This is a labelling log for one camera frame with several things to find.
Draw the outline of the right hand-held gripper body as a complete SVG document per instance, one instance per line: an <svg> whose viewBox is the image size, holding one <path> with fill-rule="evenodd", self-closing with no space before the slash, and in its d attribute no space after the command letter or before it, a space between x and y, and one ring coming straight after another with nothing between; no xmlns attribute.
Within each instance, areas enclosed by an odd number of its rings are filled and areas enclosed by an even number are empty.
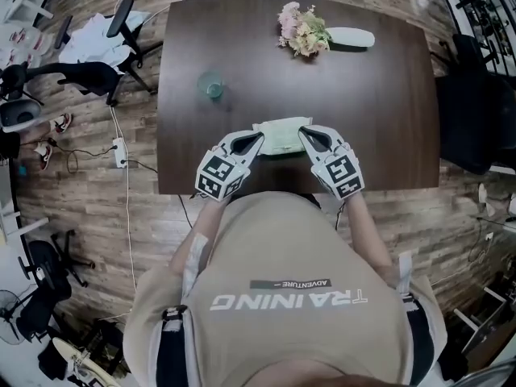
<svg viewBox="0 0 516 387"><path fill-rule="evenodd" d="M311 172L320 184L339 201L351 197L364 188L360 164L348 143L329 150L322 166L311 166Z"/></svg>

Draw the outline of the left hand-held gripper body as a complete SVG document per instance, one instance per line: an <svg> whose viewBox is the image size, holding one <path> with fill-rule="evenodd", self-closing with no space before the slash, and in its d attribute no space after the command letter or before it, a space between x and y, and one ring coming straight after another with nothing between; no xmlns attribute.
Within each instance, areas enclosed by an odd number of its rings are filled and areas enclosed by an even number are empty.
<svg viewBox="0 0 516 387"><path fill-rule="evenodd" d="M195 189L221 202L235 193L250 174L251 161L232 153L227 143L209 150L198 166Z"/></svg>

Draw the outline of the light green cloth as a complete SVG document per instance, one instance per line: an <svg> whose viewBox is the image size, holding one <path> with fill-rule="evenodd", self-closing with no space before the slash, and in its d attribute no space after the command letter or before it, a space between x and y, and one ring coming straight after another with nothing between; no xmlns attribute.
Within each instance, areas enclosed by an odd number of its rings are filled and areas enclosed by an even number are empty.
<svg viewBox="0 0 516 387"><path fill-rule="evenodd" d="M298 136L301 127L312 124L312 117L292 117L254 123L252 129L264 135L259 154L265 156L304 152L305 148Z"/></svg>

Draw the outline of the person's left forearm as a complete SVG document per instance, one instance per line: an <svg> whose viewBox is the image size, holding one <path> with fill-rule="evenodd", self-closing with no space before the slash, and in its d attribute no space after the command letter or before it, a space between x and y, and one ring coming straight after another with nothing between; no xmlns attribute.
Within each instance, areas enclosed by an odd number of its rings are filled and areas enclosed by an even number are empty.
<svg viewBox="0 0 516 387"><path fill-rule="evenodd" d="M202 271L206 267L213 250L214 242L217 238L224 210L230 200L230 198L226 198L223 201L218 202L211 198L207 199L189 234L175 251L169 262L169 270L172 274L177 276L182 276L184 274L186 261L191 253L191 247L194 243L194 239L198 235L202 235L207 239L201 252L199 271Z"/></svg>

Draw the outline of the person's right forearm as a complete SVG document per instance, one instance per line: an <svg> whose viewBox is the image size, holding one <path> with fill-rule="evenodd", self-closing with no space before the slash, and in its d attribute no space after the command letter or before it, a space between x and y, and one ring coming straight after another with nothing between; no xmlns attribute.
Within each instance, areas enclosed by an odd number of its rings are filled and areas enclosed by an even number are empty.
<svg viewBox="0 0 516 387"><path fill-rule="evenodd" d="M354 193L346 200L352 247L383 278L394 272L393 261L376 224L369 213L362 193Z"/></svg>

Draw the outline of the green glass cup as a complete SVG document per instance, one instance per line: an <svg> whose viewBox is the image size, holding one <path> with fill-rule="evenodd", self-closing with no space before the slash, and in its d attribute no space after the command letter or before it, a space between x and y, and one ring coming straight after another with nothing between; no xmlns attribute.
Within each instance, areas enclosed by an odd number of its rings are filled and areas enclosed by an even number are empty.
<svg viewBox="0 0 516 387"><path fill-rule="evenodd" d="M200 75L197 87L203 95L212 100L220 98L223 94L223 80L215 71L207 71Z"/></svg>

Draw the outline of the person's beige t-shirt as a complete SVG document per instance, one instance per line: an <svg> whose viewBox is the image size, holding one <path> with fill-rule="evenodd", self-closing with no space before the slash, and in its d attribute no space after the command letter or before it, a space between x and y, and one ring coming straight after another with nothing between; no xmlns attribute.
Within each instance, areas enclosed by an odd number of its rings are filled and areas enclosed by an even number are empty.
<svg viewBox="0 0 516 387"><path fill-rule="evenodd" d="M199 271L206 241L182 276L138 281L123 354L140 387L417 387L446 345L410 252L381 277L305 198L229 201Z"/></svg>

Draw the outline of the white vase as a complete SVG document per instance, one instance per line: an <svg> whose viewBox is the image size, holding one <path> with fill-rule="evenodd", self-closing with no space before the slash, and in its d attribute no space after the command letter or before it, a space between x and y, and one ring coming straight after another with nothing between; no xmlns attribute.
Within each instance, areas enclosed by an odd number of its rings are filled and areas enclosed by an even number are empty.
<svg viewBox="0 0 516 387"><path fill-rule="evenodd" d="M342 48L369 49L376 39L372 32L354 27L328 27L326 32L331 42Z"/></svg>

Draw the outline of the white power strip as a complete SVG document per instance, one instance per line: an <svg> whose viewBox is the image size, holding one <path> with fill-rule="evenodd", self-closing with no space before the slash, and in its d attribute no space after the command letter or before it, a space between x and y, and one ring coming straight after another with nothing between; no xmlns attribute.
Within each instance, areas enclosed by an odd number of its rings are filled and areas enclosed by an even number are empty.
<svg viewBox="0 0 516 387"><path fill-rule="evenodd" d="M118 137L112 140L112 151L114 153L116 167L120 169L126 168L127 149L122 137Z"/></svg>

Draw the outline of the pastel flower bouquet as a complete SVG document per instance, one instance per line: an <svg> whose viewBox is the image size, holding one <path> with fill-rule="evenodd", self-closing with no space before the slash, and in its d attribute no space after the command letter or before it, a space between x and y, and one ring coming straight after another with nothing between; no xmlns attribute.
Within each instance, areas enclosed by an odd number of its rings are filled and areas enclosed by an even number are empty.
<svg viewBox="0 0 516 387"><path fill-rule="evenodd" d="M315 14L315 5L301 10L298 2L289 2L277 15L278 46L289 48L294 56L312 57L330 50L332 41L325 21Z"/></svg>

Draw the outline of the white cloth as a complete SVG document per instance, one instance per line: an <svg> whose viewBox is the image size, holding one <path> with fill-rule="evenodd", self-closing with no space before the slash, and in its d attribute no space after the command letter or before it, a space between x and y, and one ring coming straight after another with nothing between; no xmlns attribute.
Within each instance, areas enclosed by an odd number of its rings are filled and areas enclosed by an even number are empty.
<svg viewBox="0 0 516 387"><path fill-rule="evenodd" d="M59 55L59 62L65 64L83 64L102 62L109 65L117 74L135 61L138 68L143 61L138 57L138 48L133 48L122 32L117 32L117 23L111 24L115 16L97 13L84 27L69 33L72 15L65 18L56 34L54 48L64 47Z"/></svg>

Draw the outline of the black equipment case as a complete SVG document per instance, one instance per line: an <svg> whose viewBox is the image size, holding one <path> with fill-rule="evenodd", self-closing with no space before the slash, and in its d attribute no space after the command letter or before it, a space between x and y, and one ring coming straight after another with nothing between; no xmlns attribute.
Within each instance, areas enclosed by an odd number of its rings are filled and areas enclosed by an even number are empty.
<svg viewBox="0 0 516 387"><path fill-rule="evenodd" d="M68 381L65 375L66 362L54 348L53 338L63 339L80 351L87 349L92 353L92 359L104 369L108 369L109 361L118 351L123 354L123 334L116 322L96 320L84 336L73 332L61 334L51 327L48 330L51 340L38 355L38 365L40 371L50 380ZM127 369L123 355L120 364L114 371L114 378L119 383L119 380L126 375Z"/></svg>

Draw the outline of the grey office chair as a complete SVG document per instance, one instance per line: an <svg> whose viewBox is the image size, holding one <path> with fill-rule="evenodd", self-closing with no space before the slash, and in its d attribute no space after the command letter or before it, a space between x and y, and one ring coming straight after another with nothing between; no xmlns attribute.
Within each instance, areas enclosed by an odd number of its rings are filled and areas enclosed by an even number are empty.
<svg viewBox="0 0 516 387"><path fill-rule="evenodd" d="M0 129L20 132L42 121L41 106L31 99L17 99L0 105Z"/></svg>

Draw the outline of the stack of white boxes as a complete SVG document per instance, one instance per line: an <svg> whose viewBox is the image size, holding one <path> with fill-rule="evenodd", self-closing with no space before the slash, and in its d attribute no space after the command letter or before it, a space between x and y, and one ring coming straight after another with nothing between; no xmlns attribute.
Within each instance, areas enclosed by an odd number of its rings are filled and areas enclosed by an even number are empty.
<svg viewBox="0 0 516 387"><path fill-rule="evenodd" d="M23 62L29 68L39 67L42 56L53 45L54 36L33 26L0 24L0 69Z"/></svg>

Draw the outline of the black standing fan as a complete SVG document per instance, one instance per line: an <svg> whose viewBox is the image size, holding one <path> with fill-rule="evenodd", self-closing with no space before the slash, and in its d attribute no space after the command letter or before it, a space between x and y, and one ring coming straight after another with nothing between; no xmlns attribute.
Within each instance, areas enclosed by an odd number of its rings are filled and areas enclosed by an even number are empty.
<svg viewBox="0 0 516 387"><path fill-rule="evenodd" d="M20 345L27 338L17 327L17 319L25 302L32 296L29 293L24 298L19 298L9 290L0 290L0 340L9 345Z"/></svg>

